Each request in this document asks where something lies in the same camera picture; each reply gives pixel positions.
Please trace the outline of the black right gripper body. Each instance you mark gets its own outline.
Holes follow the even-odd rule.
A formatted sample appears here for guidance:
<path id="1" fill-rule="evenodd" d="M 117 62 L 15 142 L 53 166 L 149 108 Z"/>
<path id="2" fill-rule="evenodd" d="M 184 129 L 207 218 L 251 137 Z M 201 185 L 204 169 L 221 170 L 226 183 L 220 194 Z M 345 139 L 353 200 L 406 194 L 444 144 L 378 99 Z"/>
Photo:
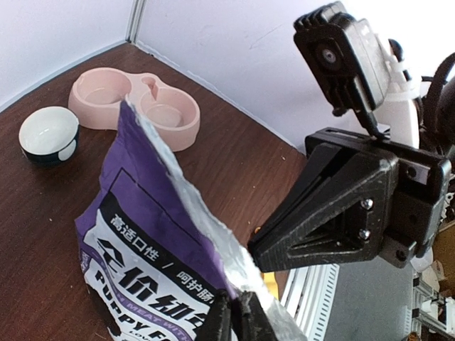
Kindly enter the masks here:
<path id="1" fill-rule="evenodd" d="M 354 148 L 380 149 L 398 157 L 397 186 L 388 203 L 390 214 L 382 232 L 377 256 L 397 268 L 431 248 L 449 188 L 449 159 L 391 141 L 380 141 L 339 129 L 324 129 L 305 139 L 307 157 L 322 143 Z"/>

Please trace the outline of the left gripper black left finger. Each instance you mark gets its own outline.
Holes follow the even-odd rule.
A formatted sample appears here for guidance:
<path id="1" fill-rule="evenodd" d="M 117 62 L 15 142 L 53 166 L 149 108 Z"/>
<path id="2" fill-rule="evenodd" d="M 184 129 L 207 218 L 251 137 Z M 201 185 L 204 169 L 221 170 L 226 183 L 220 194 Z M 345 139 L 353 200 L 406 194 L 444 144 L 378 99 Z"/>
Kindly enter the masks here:
<path id="1" fill-rule="evenodd" d="M 225 289 L 220 289 L 197 332 L 197 341 L 229 341 L 232 338 L 231 325 L 230 296 Z"/>

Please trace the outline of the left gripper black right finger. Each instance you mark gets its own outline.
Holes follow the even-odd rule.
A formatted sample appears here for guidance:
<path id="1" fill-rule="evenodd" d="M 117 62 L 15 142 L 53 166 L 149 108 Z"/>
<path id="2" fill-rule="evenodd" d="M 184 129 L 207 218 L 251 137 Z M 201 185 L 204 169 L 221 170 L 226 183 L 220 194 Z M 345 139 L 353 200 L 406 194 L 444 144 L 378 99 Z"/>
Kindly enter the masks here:
<path id="1" fill-rule="evenodd" d="M 243 291 L 234 300 L 234 332 L 238 340 L 277 341 L 277 336 L 253 291 Z"/>

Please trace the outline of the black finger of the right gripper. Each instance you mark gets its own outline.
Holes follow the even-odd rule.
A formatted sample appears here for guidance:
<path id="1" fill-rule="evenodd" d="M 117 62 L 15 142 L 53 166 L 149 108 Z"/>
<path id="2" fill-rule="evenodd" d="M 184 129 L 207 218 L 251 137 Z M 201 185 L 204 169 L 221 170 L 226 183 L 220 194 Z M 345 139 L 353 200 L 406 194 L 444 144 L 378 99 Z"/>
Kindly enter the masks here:
<path id="1" fill-rule="evenodd" d="M 374 259 L 399 159 L 380 149 L 319 144 L 247 249 L 263 272 Z"/>

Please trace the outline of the purple pet food bag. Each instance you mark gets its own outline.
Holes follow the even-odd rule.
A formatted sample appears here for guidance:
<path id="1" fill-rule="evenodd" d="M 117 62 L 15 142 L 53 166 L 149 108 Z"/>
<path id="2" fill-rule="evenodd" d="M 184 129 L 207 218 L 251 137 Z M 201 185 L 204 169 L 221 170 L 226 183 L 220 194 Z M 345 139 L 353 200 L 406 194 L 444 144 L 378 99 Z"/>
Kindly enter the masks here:
<path id="1" fill-rule="evenodd" d="M 220 289 L 255 293 L 278 340 L 304 339 L 248 250 L 126 101 L 100 191 L 76 228 L 84 280 L 113 340 L 194 340 Z"/>

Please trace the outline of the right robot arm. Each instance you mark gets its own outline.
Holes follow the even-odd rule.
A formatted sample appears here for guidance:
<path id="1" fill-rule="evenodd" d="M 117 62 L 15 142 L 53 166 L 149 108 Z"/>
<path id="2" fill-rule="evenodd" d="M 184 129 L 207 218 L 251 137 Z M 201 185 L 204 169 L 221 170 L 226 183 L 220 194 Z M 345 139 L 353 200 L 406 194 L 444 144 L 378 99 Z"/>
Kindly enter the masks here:
<path id="1" fill-rule="evenodd" d="M 306 137 L 305 168 L 247 245 L 261 271 L 424 256 L 454 167 L 453 66 L 441 63 L 424 100 L 422 149 L 333 128 Z"/>

